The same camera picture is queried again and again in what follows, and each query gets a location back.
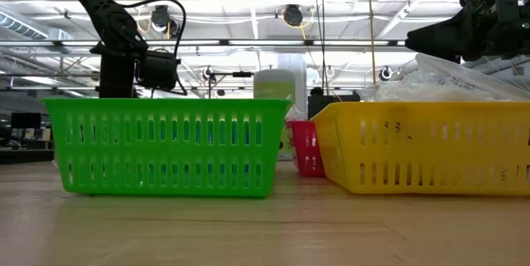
person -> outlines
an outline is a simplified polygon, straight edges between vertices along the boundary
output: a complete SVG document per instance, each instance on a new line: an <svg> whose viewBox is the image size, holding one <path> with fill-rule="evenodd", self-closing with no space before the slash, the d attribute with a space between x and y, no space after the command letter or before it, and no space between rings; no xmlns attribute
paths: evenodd
<svg viewBox="0 0 530 266"><path fill-rule="evenodd" d="M324 90L321 87L311 89L311 96L324 96Z"/></svg>

plastic basket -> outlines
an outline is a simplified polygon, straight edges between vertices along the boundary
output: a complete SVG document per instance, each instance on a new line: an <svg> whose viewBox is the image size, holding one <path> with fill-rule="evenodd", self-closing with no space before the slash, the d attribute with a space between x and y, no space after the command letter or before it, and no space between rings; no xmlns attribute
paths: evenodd
<svg viewBox="0 0 530 266"><path fill-rule="evenodd" d="M286 99L47 99L66 191L266 196Z"/></svg>
<svg viewBox="0 0 530 266"><path fill-rule="evenodd" d="M530 103L341 103L313 121L352 192L530 195Z"/></svg>
<svg viewBox="0 0 530 266"><path fill-rule="evenodd" d="M325 177L315 125L311 121L291 121L289 136L293 160L302 177Z"/></svg>

green basket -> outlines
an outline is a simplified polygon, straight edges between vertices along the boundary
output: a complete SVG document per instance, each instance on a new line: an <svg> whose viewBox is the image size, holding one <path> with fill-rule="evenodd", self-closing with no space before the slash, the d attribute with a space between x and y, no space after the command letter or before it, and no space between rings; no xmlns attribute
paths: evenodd
<svg viewBox="0 0 530 266"><path fill-rule="evenodd" d="M79 193L267 196L287 99L46 99Z"/></svg>

ceiling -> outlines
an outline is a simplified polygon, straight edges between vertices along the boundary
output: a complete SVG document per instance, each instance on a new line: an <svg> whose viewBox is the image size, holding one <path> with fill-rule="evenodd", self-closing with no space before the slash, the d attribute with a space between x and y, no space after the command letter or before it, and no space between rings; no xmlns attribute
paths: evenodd
<svg viewBox="0 0 530 266"><path fill-rule="evenodd" d="M116 0L123 4L130 4L142 0ZM316 0L179 0L186 9L187 23L183 33L185 40L295 40L300 41L303 35L307 39L320 39L319 22L316 18ZM430 25L452 17L460 10L459 0L372 0L373 32L378 41L403 41L407 33L419 27ZM369 20L369 0L318 0L319 14L325 15L323 25L326 40L370 40L371 26ZM282 10L287 4L299 5L304 15L304 28L288 27L281 19ZM147 29L151 10L154 5L137 7L128 10L137 19L142 29ZM177 6L170 6L170 14L180 21L181 12ZM99 39L86 11L77 0L0 0L0 12L8 12L23 20L26 24L51 32L61 29L68 33L68 38L80 41L95 41ZM143 33L148 40L165 40L165 35L152 29ZM28 41L29 38L16 34L12 29L0 28L2 41ZM68 49L68 53L57 50L50 51L45 47L29 46L0 46L0 72L10 73L70 73L73 75L91 75L99 70L99 58L88 52L89 46L77 46ZM290 48L287 46L181 46L179 56L184 65L179 67L179 75L187 87L204 86L202 71L211 66L215 70L259 70L262 68L277 68L277 54L289 52L304 56L308 68L319 70L322 53L319 48L311 48L310 52L304 47ZM393 48L377 48L375 53L376 69L389 66L399 68L413 60L414 52L403 46ZM332 85L336 87L361 88L365 85L366 75L372 69L372 55L370 47L328 47L325 53L326 64L337 71L332 78ZM500 60L495 64L502 65ZM510 70L499 72L496 76L512 77ZM309 85L319 85L318 73L308 77ZM3 79L0 85L40 85L40 86L69 86L79 89L67 89L67 96L95 96L94 91L81 89L94 87L97 80L89 77L65 77L44 80L16 78ZM526 81L525 77L517 79ZM223 87L247 87L247 89L227 89L225 97L252 97L252 79L226 78L218 84ZM191 97L204 97L205 91L198 89ZM171 94L157 92L156 97L168 97Z"/></svg>

desk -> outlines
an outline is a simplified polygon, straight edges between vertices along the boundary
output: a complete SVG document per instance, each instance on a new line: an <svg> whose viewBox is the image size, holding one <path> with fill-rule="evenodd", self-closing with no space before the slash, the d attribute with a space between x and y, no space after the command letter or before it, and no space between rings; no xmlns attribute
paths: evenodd
<svg viewBox="0 0 530 266"><path fill-rule="evenodd" d="M0 265L529 265L530 199L353 196L279 162L267 199L80 196L0 166Z"/></svg>

